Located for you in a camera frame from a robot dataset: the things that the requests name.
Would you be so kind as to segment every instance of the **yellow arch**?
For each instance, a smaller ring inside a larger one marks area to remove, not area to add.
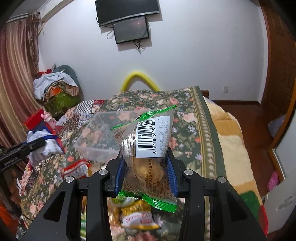
[[[132,81],[132,79],[134,77],[141,78],[147,84],[147,86],[150,89],[152,89],[154,91],[160,91],[160,89],[157,87],[157,85],[147,75],[145,75],[145,74],[143,74],[142,72],[139,72],[139,71],[133,71],[124,80],[123,85],[122,85],[122,87],[120,89],[120,92],[128,90],[130,82]]]

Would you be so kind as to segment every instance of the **striped curtain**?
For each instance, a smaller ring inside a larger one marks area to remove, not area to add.
[[[33,90],[38,22],[29,17],[6,24],[0,32],[0,145],[5,147],[26,140],[22,123],[42,108]]]

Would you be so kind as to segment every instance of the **silver bolt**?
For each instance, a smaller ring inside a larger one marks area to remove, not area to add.
[[[184,171],[184,173],[185,173],[187,176],[190,176],[190,175],[193,174],[193,171],[192,171],[191,169],[186,169],[186,170]]]
[[[74,177],[72,177],[72,176],[66,178],[67,183],[71,183],[73,181],[74,181]]]
[[[99,174],[101,174],[102,176],[103,175],[106,175],[108,173],[108,170],[107,169],[101,169],[100,171],[99,171]]]
[[[224,183],[224,182],[226,182],[226,178],[225,177],[218,177],[218,181],[220,183]]]

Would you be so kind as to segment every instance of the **television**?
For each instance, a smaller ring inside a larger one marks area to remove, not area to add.
[[[126,18],[159,13],[157,0],[97,0],[99,26]]]
[[[147,39],[149,31],[146,17],[129,18],[113,24],[116,44]]]

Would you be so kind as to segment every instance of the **wall outlet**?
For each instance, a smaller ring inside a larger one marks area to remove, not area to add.
[[[228,93],[228,86],[224,86],[224,87],[223,87],[223,92],[224,92],[224,93]]]

